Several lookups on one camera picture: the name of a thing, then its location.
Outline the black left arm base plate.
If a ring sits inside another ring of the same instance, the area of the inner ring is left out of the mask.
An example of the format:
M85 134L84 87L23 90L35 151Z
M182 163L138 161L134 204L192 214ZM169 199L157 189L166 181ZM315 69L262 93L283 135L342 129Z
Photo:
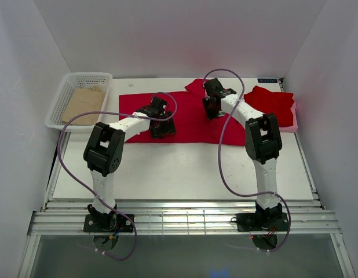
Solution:
M97 221L90 214L85 217L83 231L86 233L115 233L120 231L122 233L133 232L133 226L131 224L134 220L134 214L127 215L131 220L129 221L126 217L117 214L114 215L107 223Z

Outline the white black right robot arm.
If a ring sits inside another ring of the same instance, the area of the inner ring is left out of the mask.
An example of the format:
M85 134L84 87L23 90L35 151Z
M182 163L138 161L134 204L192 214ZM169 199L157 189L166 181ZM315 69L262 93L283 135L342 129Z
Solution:
M282 149L277 117L264 114L249 104L233 89L226 89L217 79L204 82L203 105L208 119L228 115L245 129L245 150L254 163L257 192L255 212L240 213L234 218L239 231L275 230L283 219L281 199L277 193L276 166Z

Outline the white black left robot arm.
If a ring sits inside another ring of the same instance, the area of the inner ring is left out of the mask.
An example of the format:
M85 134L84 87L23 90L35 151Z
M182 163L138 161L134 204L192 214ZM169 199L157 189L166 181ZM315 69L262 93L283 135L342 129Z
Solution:
M122 161L124 143L145 131L150 131L152 138L174 135L173 113L166 111L167 106L167 101L153 97L149 105L139 108L130 117L94 125L83 154L96 193L87 209L103 231L111 231L116 226L114 172Z

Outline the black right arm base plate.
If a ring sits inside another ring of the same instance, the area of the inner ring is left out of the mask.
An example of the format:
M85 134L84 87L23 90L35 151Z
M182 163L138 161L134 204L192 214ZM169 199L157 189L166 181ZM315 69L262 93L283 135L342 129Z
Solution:
M286 213L281 217L262 220L256 213L239 213L231 218L239 232L287 232L290 221Z

